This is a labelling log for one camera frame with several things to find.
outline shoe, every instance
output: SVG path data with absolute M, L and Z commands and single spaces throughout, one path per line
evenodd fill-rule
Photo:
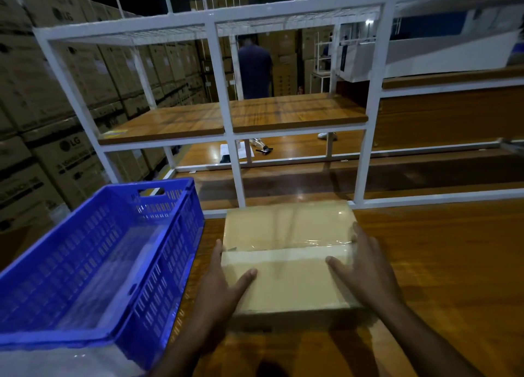
M 327 133 L 319 133 L 317 135 L 318 139 L 328 139 L 328 134 Z M 333 133 L 333 141 L 336 141 L 338 139 L 338 136 L 336 133 Z

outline blue shirt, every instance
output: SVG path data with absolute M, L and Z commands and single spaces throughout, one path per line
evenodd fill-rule
M 244 99 L 269 97 L 272 61 L 268 51 L 256 44 L 240 47 L 239 64 Z

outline white rack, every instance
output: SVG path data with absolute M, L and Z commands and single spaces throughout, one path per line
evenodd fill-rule
M 76 115 L 82 123 L 95 151 L 112 182 L 120 181 L 117 170 L 105 155 L 107 152 L 123 149 L 143 149 L 149 147 L 170 147 L 174 145 L 204 143 L 212 141 L 226 141 L 229 149 L 236 149 L 235 140 L 246 140 L 255 137 L 295 135 L 306 133 L 340 132 L 344 130 L 364 130 L 364 136 L 359 152 L 359 163 L 354 200 L 350 201 L 353 208 L 375 208 L 390 206 L 409 206 L 413 204 L 430 204 L 445 202 L 461 202 L 472 200 L 492 200 L 524 197 L 523 189 L 508 189 L 494 191 L 466 192 L 446 195 L 424 195 L 385 199 L 364 199 L 368 169 L 370 165 L 371 148 L 377 121 L 378 107 L 381 97 L 404 96 L 408 94 L 425 94 L 436 92 L 461 91 L 464 89 L 481 89 L 504 87 L 510 85 L 523 85 L 524 78 L 503 80 L 490 80 L 483 82 L 454 83 L 446 85 L 426 86 L 408 89 L 383 90 L 382 82 L 385 73 L 386 56 L 389 46 L 389 37 L 394 18 L 403 10 L 416 9 L 420 1 L 438 0 L 292 0 L 263 5 L 248 5 L 226 7 L 213 10 L 190 11 L 173 14 L 171 4 L 166 0 L 168 10 L 166 15 L 154 17 L 122 18 L 120 20 L 80 23 L 52 28 L 35 28 L 35 36 L 45 54 L 51 69 L 60 82 Z M 468 6 L 486 4 L 486 0 L 467 0 Z M 442 3 L 434 3 L 442 8 Z M 306 129 L 283 129 L 253 133 L 235 133 L 233 131 L 230 105 L 227 94 L 225 76 L 223 74 L 222 54 L 219 46 L 219 36 L 234 36 L 256 32 L 276 31 L 282 29 L 297 29 L 324 25 L 334 25 L 333 42 L 340 42 L 340 24 L 361 22 L 366 20 L 378 21 L 376 31 L 373 65 L 370 74 L 370 90 L 367 99 L 366 115 L 368 121 L 361 124 L 348 124 L 332 127 L 308 127 Z M 219 95 L 219 105 L 224 125 L 224 134 L 163 139 L 160 141 L 133 142 L 127 144 L 100 145 L 98 131 L 88 108 L 76 87 L 66 64 L 54 47 L 55 41 L 75 41 L 79 43 L 117 44 L 135 47 L 142 44 L 166 43 L 190 39 L 207 38 L 209 42 L 213 71 L 215 73 L 216 87 Z M 236 50 L 236 41 L 231 41 L 235 80 L 237 82 L 239 99 L 242 99 L 242 86 L 239 76 L 239 63 Z M 333 47 L 332 61 L 337 60 L 337 47 Z M 151 109 L 155 109 L 153 93 L 149 86 L 145 69 L 142 65 L 138 51 L 134 49 L 134 60 L 141 78 L 141 84 L 148 99 Z M 336 63 L 331 64 L 330 92 L 335 91 Z M 333 158 L 331 155 L 332 135 L 329 136 L 325 160 Z M 235 182 L 236 194 L 240 207 L 245 207 L 244 188 L 240 175 L 238 155 L 231 153 L 231 169 Z M 206 211 L 207 217 L 224 216 L 224 210 Z

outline forearm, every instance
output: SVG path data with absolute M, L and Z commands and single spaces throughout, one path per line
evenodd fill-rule
M 478 369 L 406 304 L 398 301 L 378 307 L 376 312 L 402 347 L 419 377 L 482 376 Z
M 162 358 L 148 377 L 189 377 L 197 366 L 206 334 L 191 321 L 175 342 L 166 348 Z

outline blue plastic crate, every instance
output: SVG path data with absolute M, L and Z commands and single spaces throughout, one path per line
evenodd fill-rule
M 105 186 L 0 274 L 0 351 L 116 344 L 149 369 L 203 226 L 193 179 Z

